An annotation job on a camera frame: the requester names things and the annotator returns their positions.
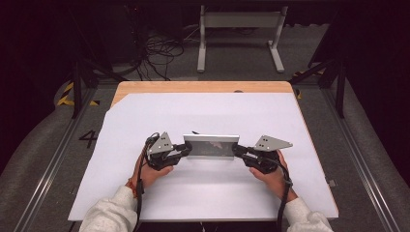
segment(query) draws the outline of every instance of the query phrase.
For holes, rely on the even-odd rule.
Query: black cable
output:
[[[141,215],[141,208],[142,208],[142,194],[144,193],[144,183],[142,182],[141,179],[141,172],[142,172],[142,166],[144,166],[147,162],[144,163],[145,160],[148,160],[148,155],[147,155],[147,150],[149,147],[151,147],[155,141],[157,141],[158,137],[160,136],[159,133],[153,133],[150,137],[147,138],[145,141],[145,145],[142,148],[141,154],[139,155],[141,157],[141,160],[139,162],[139,167],[138,167],[138,176],[136,178],[136,194],[137,194],[137,200],[138,204],[136,206],[136,225],[133,231],[135,232],[138,229],[138,223],[139,223],[139,217]]]
[[[284,212],[284,208],[286,206],[286,201],[287,201],[287,195],[289,194],[289,190],[290,187],[292,186],[292,180],[289,177],[289,172],[287,171],[286,167],[284,167],[281,163],[277,162],[277,165],[282,169],[283,171],[283,179],[284,179],[284,192],[283,192],[283,196],[281,198],[281,202],[280,202],[280,207],[278,210],[278,222],[277,222],[277,228],[278,231],[281,231],[281,223],[282,223],[282,219],[283,219],[283,212]]]

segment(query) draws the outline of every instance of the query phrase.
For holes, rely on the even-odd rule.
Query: orange bracelet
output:
[[[137,194],[136,194],[136,188],[133,185],[131,178],[129,178],[129,181],[126,184],[126,187],[130,188],[132,190],[132,194],[133,194],[133,198],[137,198]]]

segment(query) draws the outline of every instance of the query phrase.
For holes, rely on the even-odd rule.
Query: metal bracket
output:
[[[255,151],[271,152],[277,149],[292,147],[291,142],[286,142],[268,135],[262,135],[254,146]]]
[[[162,154],[164,152],[171,152],[174,149],[171,143],[171,139],[167,132],[164,132],[154,143],[154,145],[148,150],[148,155]]]

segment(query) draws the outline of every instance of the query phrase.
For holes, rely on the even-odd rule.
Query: white sweater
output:
[[[132,190],[119,187],[114,197],[101,199],[87,212],[79,231],[133,231],[136,204]],[[302,198],[288,202],[284,215],[290,224],[288,232],[332,231],[328,220],[321,213],[312,212]]]

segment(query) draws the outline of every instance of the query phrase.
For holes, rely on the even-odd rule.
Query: white paper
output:
[[[294,190],[313,211],[338,211],[305,121],[291,93],[130,94],[105,115],[97,146],[69,220],[83,220],[100,198],[112,197],[131,176],[144,141],[167,131],[173,144],[183,134],[238,134],[253,146],[266,134],[293,143],[281,150]],[[141,220],[264,220],[278,215],[279,200],[241,159],[181,159],[143,195]]]

